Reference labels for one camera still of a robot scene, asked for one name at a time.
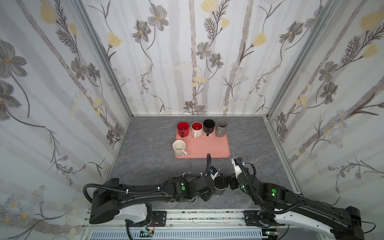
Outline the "tall grey mug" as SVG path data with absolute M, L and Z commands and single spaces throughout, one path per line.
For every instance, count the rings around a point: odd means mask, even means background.
M 227 133 L 228 122 L 226 120 L 218 120 L 216 122 L 215 135 L 222 138 Z

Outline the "red mug black handle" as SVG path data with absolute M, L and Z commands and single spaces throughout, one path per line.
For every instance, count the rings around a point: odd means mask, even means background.
M 177 133 L 181 138 L 185 138 L 190 133 L 190 125 L 187 122 L 179 122 L 177 125 Z

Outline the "pale pink mug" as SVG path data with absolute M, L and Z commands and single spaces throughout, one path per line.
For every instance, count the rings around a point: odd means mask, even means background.
M 176 140 L 172 144 L 173 151 L 176 157 L 186 157 L 188 153 L 186 152 L 186 143 L 182 140 Z

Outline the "pink plastic tray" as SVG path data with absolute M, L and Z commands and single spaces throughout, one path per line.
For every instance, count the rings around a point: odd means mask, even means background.
M 186 138 L 182 138 L 176 133 L 176 140 L 182 140 L 186 143 L 185 151 L 188 154 L 187 156 L 176 156 L 179 159 L 205 159 L 207 154 L 210 154 L 212 159 L 223 159 L 231 155 L 227 135 L 218 138 L 215 133 L 208 137 L 203 133 L 200 137 L 194 138 L 189 133 Z

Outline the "black mug grey rim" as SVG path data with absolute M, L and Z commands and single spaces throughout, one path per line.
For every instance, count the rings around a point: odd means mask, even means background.
M 214 184 L 215 184 L 214 194 L 217 196 L 223 195 L 225 190 L 228 187 L 228 183 L 226 183 L 224 176 L 215 177 Z

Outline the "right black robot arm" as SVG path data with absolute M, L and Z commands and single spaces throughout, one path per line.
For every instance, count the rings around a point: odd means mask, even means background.
M 309 229 L 336 240 L 362 240 L 359 209 L 336 208 L 309 200 L 272 183 L 263 183 L 245 169 L 242 159 L 232 159 L 235 172 L 231 180 L 261 207 L 261 225 L 291 225 Z

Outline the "black mug white base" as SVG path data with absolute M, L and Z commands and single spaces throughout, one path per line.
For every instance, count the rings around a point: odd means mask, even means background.
M 203 121 L 203 131 L 207 137 L 209 137 L 215 129 L 216 123 L 214 120 L 206 119 Z

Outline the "white mug red inside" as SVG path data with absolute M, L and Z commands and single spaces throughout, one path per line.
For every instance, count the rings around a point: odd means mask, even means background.
M 198 138 L 203 134 L 203 124 L 201 122 L 192 123 L 192 134 L 194 138 Z

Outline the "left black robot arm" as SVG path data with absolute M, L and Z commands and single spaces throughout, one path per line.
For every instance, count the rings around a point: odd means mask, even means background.
M 115 218 L 120 210 L 150 202 L 184 203 L 201 198 L 207 202 L 215 191 L 214 180 L 209 175 L 211 155 L 207 154 L 207 166 L 199 175 L 186 174 L 171 177 L 157 186 L 132 186 L 120 184 L 115 178 L 101 184 L 86 184 L 85 198 L 92 204 L 90 224 L 102 224 Z

